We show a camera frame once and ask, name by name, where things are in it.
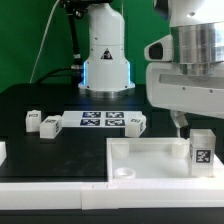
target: warning label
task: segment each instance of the warning label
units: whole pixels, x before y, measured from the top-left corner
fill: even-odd
[[[101,57],[101,59],[105,59],[105,60],[113,60],[111,53],[109,51],[109,49],[107,48],[105,50],[105,52],[103,53],[103,56]]]

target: green background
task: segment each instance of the green background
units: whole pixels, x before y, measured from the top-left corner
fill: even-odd
[[[0,92],[28,83],[50,11],[56,0],[1,0],[0,6]],[[111,6],[121,12],[122,0]],[[131,62],[131,79],[145,83],[148,62],[144,48],[169,32],[168,23],[153,10],[152,0],[124,0],[125,51]],[[82,57],[89,54],[88,16],[76,20]],[[57,7],[34,81],[48,71],[71,65],[72,48],[65,10]]]

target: black table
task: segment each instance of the black table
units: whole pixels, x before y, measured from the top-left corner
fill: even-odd
[[[41,110],[42,118],[64,111],[142,111],[147,129],[141,137],[176,137],[169,111],[152,108],[145,85],[133,96],[96,99],[79,95],[70,85],[15,85],[0,94],[0,141],[7,159],[0,182],[107,181],[106,139],[124,137],[124,128],[63,128],[54,140],[27,134],[27,111]],[[187,115],[192,128],[210,128],[217,136],[216,154],[223,160],[224,122]],[[223,223],[223,208],[0,211],[0,223]]]

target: blue light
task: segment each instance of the blue light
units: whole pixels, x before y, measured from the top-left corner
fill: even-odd
[[[128,62],[128,82],[131,85],[131,64]]]
[[[86,62],[83,63],[83,85],[86,85]]]

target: small white cube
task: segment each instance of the small white cube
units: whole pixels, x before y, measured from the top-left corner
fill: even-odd
[[[62,117],[49,116],[40,124],[40,138],[54,139],[62,129]]]
[[[26,115],[26,132],[39,132],[41,123],[41,111],[28,111]]]
[[[0,166],[6,159],[6,147],[5,142],[0,142]]]
[[[125,136],[138,138],[146,129],[146,117],[144,115],[129,119],[125,125]]]
[[[216,136],[209,129],[192,129],[190,132],[190,175],[213,176]]]

